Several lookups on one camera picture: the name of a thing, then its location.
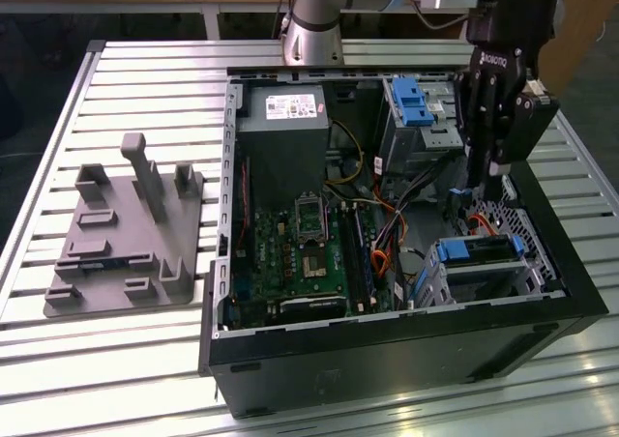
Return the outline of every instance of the floor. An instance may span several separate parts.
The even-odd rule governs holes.
[[[267,15],[225,16],[221,34],[228,39],[265,39],[271,20]],[[344,37],[392,37],[393,30],[380,18],[349,21]],[[619,105],[614,94],[619,91],[619,7],[606,22],[603,36],[602,31],[561,102],[577,133],[617,189]],[[0,140],[0,249],[11,232],[88,42],[205,38],[199,15],[0,15],[0,78],[6,81],[25,117],[17,134]],[[6,128],[2,123],[0,120],[0,138]]]

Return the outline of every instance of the motherboard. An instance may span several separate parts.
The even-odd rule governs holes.
[[[251,261],[234,275],[228,310],[237,328],[390,311],[392,297],[369,264],[372,210],[302,195],[289,208],[256,208]]]

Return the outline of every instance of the ram slot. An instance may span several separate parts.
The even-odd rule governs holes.
[[[366,282],[366,288],[370,300],[376,295],[376,288],[374,287],[374,279],[371,276],[371,265],[369,264],[369,251],[366,246],[366,233],[364,225],[359,215],[359,209],[355,209],[355,220],[357,221],[357,232],[359,234],[359,240],[361,246],[359,248],[359,256],[361,258],[361,265],[364,270],[364,281]]]
[[[362,242],[359,239],[355,214],[352,210],[339,211],[338,221],[350,304],[354,312],[364,313],[369,307],[369,295],[360,253]]]

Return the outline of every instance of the power supply label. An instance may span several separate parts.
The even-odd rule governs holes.
[[[313,94],[290,94],[267,97],[267,120],[316,118],[316,100]]]

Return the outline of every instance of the green circuit board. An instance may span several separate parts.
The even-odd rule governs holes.
[[[236,276],[234,284],[236,305],[231,312],[237,327],[261,327],[265,313],[277,304],[299,298],[341,296],[347,303],[345,316],[355,314],[355,304],[349,300],[339,213],[334,207],[322,206],[319,210],[310,206],[255,210],[252,270]],[[376,236],[373,214],[369,207],[360,207],[358,216],[368,252]],[[320,239],[300,238],[299,233],[322,229],[322,222],[325,232]],[[377,303],[373,312],[391,309],[388,291],[375,291],[374,296]]]
[[[280,213],[257,212],[256,215],[259,218],[255,220],[256,274],[253,285],[254,290],[258,289],[260,293],[255,295],[269,300],[317,293],[347,295],[335,214],[327,215],[329,238],[320,245],[303,246],[298,243],[293,210]],[[282,219],[283,234],[280,234],[278,226]],[[304,275],[304,255],[308,251],[324,256],[324,260],[319,263],[324,263],[325,276]]]

